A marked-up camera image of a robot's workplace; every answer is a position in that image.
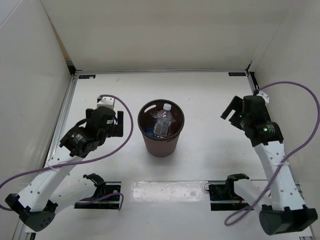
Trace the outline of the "blue label plastic bottle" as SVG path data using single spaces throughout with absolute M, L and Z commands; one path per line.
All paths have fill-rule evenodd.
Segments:
M 149 126 L 146 128 L 145 133 L 148 134 L 148 135 L 150 135 L 150 136 L 154 136 L 154 135 L 155 135 L 155 133 L 154 133 L 154 126 L 149 125 Z

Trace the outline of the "clear labelled water bottle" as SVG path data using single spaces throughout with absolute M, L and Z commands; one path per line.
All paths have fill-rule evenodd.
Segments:
M 159 138 L 164 138 L 169 133 L 173 121 L 171 109 L 172 105 L 165 103 L 162 110 L 158 111 L 155 115 L 156 122 L 154 124 L 153 133 Z

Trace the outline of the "orange plastic bottle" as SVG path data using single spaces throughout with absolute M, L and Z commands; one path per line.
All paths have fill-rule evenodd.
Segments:
M 172 135 L 174 135 L 177 131 L 178 128 L 178 124 L 177 121 L 175 119 L 172 120 L 169 128 L 168 128 L 168 132 L 167 132 L 167 137 L 171 137 Z

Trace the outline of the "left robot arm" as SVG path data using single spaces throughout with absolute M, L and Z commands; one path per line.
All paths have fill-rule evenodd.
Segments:
M 55 218 L 59 201 L 52 195 L 76 162 L 103 145 L 106 138 L 122 137 L 124 113 L 105 106 L 88 108 L 60 140 L 58 149 L 31 183 L 18 193 L 10 193 L 5 202 L 19 219 L 35 232 L 45 229 Z

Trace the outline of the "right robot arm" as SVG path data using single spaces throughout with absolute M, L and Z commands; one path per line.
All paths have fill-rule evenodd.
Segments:
M 318 219 L 315 208 L 306 206 L 293 179 L 279 125 L 268 119 L 264 94 L 234 96 L 221 118 L 244 131 L 258 155 L 267 179 L 260 190 L 244 173 L 229 175 L 224 193 L 239 197 L 257 212 L 263 231 L 269 235 L 301 232 Z

